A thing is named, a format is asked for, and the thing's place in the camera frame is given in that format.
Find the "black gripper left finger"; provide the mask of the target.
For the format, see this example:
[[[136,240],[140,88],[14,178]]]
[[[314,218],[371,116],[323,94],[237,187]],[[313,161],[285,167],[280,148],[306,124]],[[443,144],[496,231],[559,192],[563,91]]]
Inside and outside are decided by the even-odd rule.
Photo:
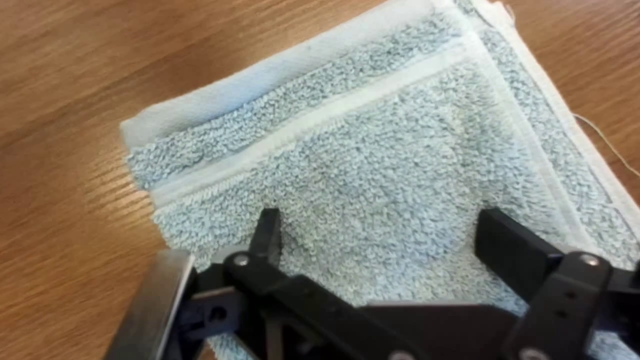
[[[283,212],[279,208],[265,208],[243,253],[234,253],[225,260],[225,276],[229,281],[283,281]]]

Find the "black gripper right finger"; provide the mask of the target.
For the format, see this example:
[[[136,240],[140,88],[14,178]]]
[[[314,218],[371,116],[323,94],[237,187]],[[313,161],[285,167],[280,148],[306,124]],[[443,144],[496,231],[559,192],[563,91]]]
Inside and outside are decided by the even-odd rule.
[[[479,214],[476,258],[534,314],[598,314],[613,267],[590,253],[563,253],[500,208]]]

